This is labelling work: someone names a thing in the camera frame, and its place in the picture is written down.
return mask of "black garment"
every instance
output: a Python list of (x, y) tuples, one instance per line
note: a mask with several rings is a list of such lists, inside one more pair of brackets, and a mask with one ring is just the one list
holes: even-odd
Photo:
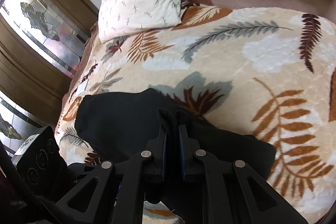
[[(75, 129), (105, 160), (118, 163), (146, 149), (147, 142), (157, 138), (160, 125), (172, 133), (177, 142), (177, 124), (170, 113), (179, 107), (162, 93), (147, 89), (140, 93), (111, 92), (86, 95), (79, 106)], [(251, 136), (220, 130), (200, 117), (189, 116), (188, 136), (199, 142), (201, 149), (213, 153), (219, 160), (247, 162), (264, 179), (274, 161), (275, 148)]]

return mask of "white pillow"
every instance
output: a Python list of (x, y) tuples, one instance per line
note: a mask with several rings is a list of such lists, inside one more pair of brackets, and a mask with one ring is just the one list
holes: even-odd
[(146, 29), (181, 23), (181, 0), (102, 0), (98, 27), (101, 42)]

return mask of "silver rivet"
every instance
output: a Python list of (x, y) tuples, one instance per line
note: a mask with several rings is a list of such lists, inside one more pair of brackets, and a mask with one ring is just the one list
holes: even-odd
[(205, 156), (206, 152), (203, 149), (196, 150), (195, 154), (199, 157)]
[(150, 157), (151, 156), (151, 152), (150, 151), (148, 151), (148, 150), (145, 150), (145, 151), (142, 151), (141, 152), (141, 156), (143, 156), (144, 158), (148, 158), (148, 157)]
[(237, 166), (239, 168), (243, 168), (245, 166), (245, 162), (243, 162), (242, 160), (236, 160), (235, 161), (235, 166)]
[(101, 167), (104, 169), (109, 169), (112, 166), (112, 163), (110, 161), (105, 161), (101, 164)]

